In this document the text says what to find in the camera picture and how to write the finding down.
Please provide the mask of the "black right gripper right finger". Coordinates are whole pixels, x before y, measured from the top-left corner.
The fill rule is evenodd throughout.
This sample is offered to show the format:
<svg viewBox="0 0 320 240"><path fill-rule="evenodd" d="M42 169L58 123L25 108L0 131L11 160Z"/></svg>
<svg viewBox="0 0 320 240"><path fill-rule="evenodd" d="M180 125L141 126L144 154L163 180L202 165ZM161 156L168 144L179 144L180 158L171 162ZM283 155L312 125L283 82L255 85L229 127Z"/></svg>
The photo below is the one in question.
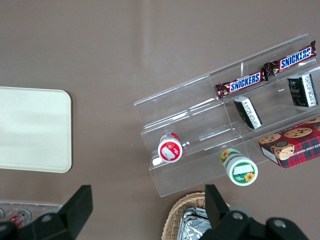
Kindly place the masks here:
<svg viewBox="0 0 320 240"><path fill-rule="evenodd" d="M206 240L246 240L250 218L239 210L230 210L214 184L205 186L205 211L211 225Z"/></svg>

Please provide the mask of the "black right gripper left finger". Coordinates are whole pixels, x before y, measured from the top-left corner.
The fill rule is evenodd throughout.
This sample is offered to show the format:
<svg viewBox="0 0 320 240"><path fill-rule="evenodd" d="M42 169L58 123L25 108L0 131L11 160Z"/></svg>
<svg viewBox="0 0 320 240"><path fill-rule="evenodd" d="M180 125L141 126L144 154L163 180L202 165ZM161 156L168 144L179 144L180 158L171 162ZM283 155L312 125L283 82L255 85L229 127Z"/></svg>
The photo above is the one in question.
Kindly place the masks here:
<svg viewBox="0 0 320 240"><path fill-rule="evenodd" d="M92 187L82 185L59 209L31 224L34 240L75 240L93 211Z"/></svg>

